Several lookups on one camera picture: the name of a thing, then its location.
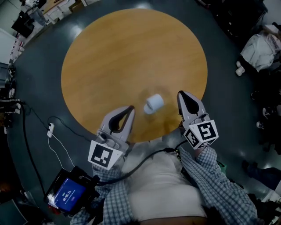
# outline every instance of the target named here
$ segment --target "power strip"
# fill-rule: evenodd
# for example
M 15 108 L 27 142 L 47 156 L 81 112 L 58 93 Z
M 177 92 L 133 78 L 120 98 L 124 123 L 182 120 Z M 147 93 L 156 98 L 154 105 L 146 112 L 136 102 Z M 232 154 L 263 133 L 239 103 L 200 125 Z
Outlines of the power strip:
M 50 123 L 49 129 L 48 129 L 48 132 L 47 132 L 47 136 L 49 138 L 51 138 L 53 136 L 53 131 L 54 131 L 54 124 Z

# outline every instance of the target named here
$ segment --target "round wooden table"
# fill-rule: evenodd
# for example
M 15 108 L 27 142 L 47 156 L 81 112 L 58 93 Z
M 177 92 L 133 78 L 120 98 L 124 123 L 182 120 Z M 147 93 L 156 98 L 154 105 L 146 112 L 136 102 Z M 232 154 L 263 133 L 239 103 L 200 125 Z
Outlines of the round wooden table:
M 174 17 L 149 9 L 116 11 L 91 23 L 72 43 L 61 72 L 68 109 L 94 134 L 107 113 L 135 106 L 131 142 L 176 129 L 178 91 L 201 99 L 206 83 L 206 58 L 195 35 Z M 154 94 L 165 105 L 147 115 L 144 105 Z

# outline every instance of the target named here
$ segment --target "floor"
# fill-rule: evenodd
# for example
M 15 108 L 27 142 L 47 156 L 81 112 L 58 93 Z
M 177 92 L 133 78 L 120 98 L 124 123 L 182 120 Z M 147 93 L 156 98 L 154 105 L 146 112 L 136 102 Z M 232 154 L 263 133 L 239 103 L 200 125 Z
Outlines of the floor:
M 50 116 L 58 116 L 75 132 L 94 139 L 94 135 L 81 127 L 68 111 L 61 93 L 61 68 L 65 54 L 73 40 L 92 21 L 110 12 L 133 7 L 149 7 L 165 12 L 182 21 L 197 36 L 208 63 L 207 88 L 202 99 L 207 112 L 215 120 L 219 139 L 212 147 L 218 159 L 227 165 L 227 175 L 242 184 L 247 192 L 263 197 L 268 189 L 247 177 L 242 169 L 243 159 L 256 161 L 260 167 L 278 167 L 275 151 L 263 152 L 258 144 L 259 131 L 255 127 L 260 113 L 250 99 L 252 78 L 235 75 L 236 59 L 240 50 L 219 28 L 211 13 L 194 0 L 102 0 L 72 14 L 36 38 L 15 62 L 17 68 L 17 97 L 33 107 L 47 124 Z M 34 113 L 27 116 L 27 137 L 35 164 L 42 177 L 45 190 L 60 170 L 60 164 L 48 147 L 46 130 Z M 52 119 L 54 134 L 64 143 L 72 160 L 91 174 L 87 163 L 90 143 L 74 135 L 58 120 Z M 22 117 L 15 118 L 14 127 L 8 130 L 11 154 L 25 190 L 30 191 L 37 205 L 58 225 L 68 224 L 69 218 L 50 214 L 43 202 L 35 171 L 29 160 L 22 132 Z M 171 146 L 180 143 L 178 131 L 165 136 Z M 63 165 L 72 166 L 63 148 L 54 140 L 51 146 L 58 151 Z

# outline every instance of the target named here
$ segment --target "blue screen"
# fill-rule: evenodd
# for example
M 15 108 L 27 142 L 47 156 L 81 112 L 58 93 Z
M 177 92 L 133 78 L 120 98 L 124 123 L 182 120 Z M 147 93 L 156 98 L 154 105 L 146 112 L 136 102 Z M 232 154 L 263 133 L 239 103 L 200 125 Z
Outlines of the blue screen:
M 85 190 L 82 185 L 66 178 L 54 198 L 54 204 L 65 211 L 71 211 Z

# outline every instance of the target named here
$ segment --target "white wall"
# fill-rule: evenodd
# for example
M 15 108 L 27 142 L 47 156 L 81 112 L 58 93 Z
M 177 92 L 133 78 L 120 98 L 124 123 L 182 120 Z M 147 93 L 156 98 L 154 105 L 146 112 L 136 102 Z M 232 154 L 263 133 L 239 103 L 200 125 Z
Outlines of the white wall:
M 12 48 L 14 45 L 14 41 L 16 40 L 11 34 L 0 28 L 0 62 L 1 63 L 9 63 L 10 54 L 12 52 Z
M 268 13 L 263 18 L 263 24 L 276 22 L 281 25 L 281 0 L 265 0 L 263 3 L 268 9 Z
M 4 0 L 0 5 L 0 28 L 13 35 L 16 34 L 16 32 L 12 29 L 12 25 L 18 18 L 21 2 L 19 0 L 9 1 Z

